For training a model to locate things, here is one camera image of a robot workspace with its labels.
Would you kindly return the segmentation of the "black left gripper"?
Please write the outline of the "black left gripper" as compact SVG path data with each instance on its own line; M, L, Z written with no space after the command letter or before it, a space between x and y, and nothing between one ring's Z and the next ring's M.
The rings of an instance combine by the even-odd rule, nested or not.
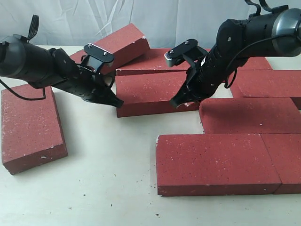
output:
M89 103L120 108L124 101L111 90L114 82L115 78L111 75L103 75L79 66L76 72L71 73L70 77L56 84L55 87Z

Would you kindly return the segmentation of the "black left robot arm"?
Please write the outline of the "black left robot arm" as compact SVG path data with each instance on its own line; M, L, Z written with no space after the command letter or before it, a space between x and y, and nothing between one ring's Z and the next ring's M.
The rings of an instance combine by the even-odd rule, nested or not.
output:
M94 44L87 44L80 63L72 60L62 48L44 49L33 45L39 29L39 16L33 15L28 35L13 34L0 41L0 75L27 82L35 89L55 87L82 98L86 102L120 108L123 100L111 90L101 73L104 65L111 66L114 56Z

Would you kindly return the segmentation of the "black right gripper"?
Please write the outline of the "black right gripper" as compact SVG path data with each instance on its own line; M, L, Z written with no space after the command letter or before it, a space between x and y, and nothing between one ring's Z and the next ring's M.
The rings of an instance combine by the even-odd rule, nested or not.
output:
M187 73L186 80L170 100L174 108L183 104L190 106L188 102L201 102L211 97L226 79L226 66L199 60L188 69Z

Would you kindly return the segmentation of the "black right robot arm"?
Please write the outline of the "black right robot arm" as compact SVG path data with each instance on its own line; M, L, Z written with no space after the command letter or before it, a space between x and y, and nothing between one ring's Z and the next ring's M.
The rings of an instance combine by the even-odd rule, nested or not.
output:
M228 19L216 35L210 49L198 46L196 39L188 39L164 54L169 67L189 63L186 80L170 104L174 108L185 103L200 103L211 97L224 83L230 88L239 67L251 57L295 57L301 53L301 10L288 5L270 8L266 1L258 4L248 19Z

